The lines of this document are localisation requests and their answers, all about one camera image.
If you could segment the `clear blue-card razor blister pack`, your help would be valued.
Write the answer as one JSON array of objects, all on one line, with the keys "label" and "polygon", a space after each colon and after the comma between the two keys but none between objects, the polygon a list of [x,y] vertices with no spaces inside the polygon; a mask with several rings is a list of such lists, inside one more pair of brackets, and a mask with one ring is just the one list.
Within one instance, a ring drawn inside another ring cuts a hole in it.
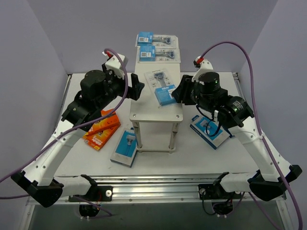
[{"label": "clear blue-card razor blister pack", "polygon": [[149,88],[155,95],[159,107],[176,104],[172,92],[176,89],[172,76],[166,69],[149,71],[144,74]]}]

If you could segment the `Gillette SkinGuard blister pack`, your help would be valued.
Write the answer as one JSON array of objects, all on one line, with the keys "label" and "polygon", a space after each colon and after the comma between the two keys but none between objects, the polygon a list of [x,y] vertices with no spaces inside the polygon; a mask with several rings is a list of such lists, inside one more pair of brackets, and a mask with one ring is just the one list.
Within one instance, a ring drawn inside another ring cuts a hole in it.
[{"label": "Gillette SkinGuard blister pack", "polygon": [[181,63],[180,51],[179,49],[140,46],[137,52],[137,62]]}]

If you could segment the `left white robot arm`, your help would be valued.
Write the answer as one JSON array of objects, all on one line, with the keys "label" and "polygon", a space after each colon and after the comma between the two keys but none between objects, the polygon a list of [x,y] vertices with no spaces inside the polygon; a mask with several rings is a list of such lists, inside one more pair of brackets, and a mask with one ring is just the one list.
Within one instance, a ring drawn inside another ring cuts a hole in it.
[{"label": "left white robot arm", "polygon": [[90,176],[56,177],[55,172],[96,119],[102,117],[101,111],[107,105],[119,96],[139,99],[144,83],[139,81],[138,75],[130,75],[132,86],[128,86],[127,77],[120,77],[115,71],[103,64],[101,70],[87,72],[42,153],[11,175],[11,179],[43,207],[50,207],[65,196],[78,196],[86,201],[99,197],[97,182]]}]

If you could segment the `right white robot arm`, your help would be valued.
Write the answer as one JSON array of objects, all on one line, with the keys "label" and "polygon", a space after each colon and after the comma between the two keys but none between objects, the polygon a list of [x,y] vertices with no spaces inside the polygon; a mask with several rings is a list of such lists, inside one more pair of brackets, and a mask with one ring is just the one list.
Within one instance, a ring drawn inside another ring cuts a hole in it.
[{"label": "right white robot arm", "polygon": [[263,201],[271,201],[287,191],[290,182],[302,173],[299,165],[290,164],[266,139],[248,103],[220,86],[217,72],[203,73],[198,81],[183,75],[172,96],[179,104],[194,105],[210,113],[210,122],[216,121],[218,129],[235,136],[258,167],[255,172],[221,174],[213,183],[217,197],[252,192]]}]

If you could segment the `white two-tier shelf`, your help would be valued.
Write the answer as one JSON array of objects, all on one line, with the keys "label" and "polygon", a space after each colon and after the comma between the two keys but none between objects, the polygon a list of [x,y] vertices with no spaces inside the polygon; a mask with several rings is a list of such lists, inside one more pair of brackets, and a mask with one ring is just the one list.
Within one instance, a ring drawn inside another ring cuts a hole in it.
[{"label": "white two-tier shelf", "polygon": [[182,105],[159,107],[155,95],[144,76],[146,72],[166,69],[174,84],[180,82],[180,63],[135,62],[135,73],[145,84],[141,96],[132,101],[130,121],[136,134],[137,150],[140,152],[173,152],[179,124],[183,121]]}]

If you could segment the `upper orange Fusion5 razor box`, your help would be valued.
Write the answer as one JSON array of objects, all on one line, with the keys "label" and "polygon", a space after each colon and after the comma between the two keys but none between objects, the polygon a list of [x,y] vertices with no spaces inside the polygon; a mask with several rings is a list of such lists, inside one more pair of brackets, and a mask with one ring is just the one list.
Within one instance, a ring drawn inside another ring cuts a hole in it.
[{"label": "upper orange Fusion5 razor box", "polygon": [[87,139],[90,136],[98,133],[103,133],[104,131],[107,131],[111,128],[115,128],[120,125],[121,123],[116,112],[113,112],[109,117],[104,118],[98,122],[95,122],[92,125],[92,127],[89,129],[89,131],[85,133],[83,139]]}]

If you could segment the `orange fusion5 razor box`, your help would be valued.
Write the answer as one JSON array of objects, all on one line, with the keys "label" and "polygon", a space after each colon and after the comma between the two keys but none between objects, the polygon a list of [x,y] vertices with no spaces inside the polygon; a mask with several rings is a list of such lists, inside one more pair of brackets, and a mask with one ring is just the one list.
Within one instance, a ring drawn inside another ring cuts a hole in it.
[{"label": "orange fusion5 razor box", "polygon": [[118,130],[121,124],[113,126],[104,131],[98,132],[93,135],[84,135],[84,142],[91,148],[95,150],[100,150],[104,145],[110,140],[114,133]]},{"label": "orange fusion5 razor box", "polygon": [[89,129],[89,131],[85,133],[83,139],[87,139],[90,136],[98,133],[103,133],[104,131],[107,131],[111,128],[115,128],[120,125],[121,123],[116,112],[113,112],[109,117],[104,118],[98,122],[95,122],[92,125],[92,127]]}]

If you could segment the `blue Harry's box right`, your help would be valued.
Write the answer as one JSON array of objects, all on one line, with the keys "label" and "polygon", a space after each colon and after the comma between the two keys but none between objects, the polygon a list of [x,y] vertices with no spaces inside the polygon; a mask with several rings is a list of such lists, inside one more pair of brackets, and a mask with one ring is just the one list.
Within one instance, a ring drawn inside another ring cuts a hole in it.
[{"label": "blue Harry's box right", "polygon": [[191,119],[190,128],[200,136],[214,150],[218,149],[232,135],[222,127],[218,129],[216,122],[210,119],[196,115]]}]

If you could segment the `blue harry's box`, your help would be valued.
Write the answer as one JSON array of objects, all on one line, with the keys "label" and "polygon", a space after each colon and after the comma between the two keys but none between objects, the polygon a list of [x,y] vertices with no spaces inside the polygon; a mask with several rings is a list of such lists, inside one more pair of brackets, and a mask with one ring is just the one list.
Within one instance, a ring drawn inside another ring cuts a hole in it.
[{"label": "blue harry's box", "polygon": [[210,119],[196,115],[191,119],[190,128],[200,136],[214,150],[218,149],[232,135],[222,127],[218,129],[216,122]]},{"label": "blue harry's box", "polygon": [[110,161],[131,168],[137,155],[137,140],[134,129],[124,129],[110,156]]}]

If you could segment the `lower orange Fusion5 razor box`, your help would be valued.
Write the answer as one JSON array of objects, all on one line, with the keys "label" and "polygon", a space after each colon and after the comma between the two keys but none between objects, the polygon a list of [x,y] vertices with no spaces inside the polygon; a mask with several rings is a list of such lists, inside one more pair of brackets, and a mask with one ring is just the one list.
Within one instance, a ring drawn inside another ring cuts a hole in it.
[{"label": "lower orange Fusion5 razor box", "polygon": [[121,124],[113,126],[104,131],[98,132],[93,135],[84,135],[84,142],[91,148],[95,150],[100,150],[104,145],[110,140],[114,133],[118,130]]}]

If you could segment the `blue Harry's box front left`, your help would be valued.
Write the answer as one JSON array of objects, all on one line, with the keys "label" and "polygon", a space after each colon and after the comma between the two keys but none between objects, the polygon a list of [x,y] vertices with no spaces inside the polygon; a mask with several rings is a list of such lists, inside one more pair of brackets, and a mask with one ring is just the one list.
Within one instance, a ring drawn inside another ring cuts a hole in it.
[{"label": "blue Harry's box front left", "polygon": [[110,156],[110,161],[131,168],[137,155],[137,140],[134,129],[124,129]]}]

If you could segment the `aluminium mounting rail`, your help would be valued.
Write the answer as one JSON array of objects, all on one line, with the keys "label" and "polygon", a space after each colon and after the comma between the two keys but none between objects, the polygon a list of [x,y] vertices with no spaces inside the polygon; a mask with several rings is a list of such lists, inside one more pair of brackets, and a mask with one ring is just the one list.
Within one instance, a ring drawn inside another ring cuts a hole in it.
[{"label": "aluminium mounting rail", "polygon": [[217,179],[216,174],[92,176],[102,192],[108,188],[112,196],[103,195],[101,203],[154,204],[197,202],[201,191]]}]

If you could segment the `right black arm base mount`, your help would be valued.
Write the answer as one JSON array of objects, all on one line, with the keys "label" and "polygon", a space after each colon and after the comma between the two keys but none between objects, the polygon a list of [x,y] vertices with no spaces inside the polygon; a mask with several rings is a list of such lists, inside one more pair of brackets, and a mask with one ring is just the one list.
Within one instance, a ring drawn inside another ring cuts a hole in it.
[{"label": "right black arm base mount", "polygon": [[220,185],[198,184],[199,197],[201,200],[228,200],[239,199],[241,193],[226,192]]}]

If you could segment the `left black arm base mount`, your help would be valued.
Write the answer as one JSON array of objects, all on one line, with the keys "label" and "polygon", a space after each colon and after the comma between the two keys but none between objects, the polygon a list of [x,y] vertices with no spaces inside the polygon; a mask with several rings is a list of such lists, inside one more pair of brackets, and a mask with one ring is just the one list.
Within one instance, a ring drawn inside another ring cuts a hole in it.
[{"label": "left black arm base mount", "polygon": [[110,185],[96,186],[91,188],[85,195],[74,195],[69,197],[69,202],[78,202],[78,198],[82,198],[91,202],[109,202],[112,201],[113,187]]}]

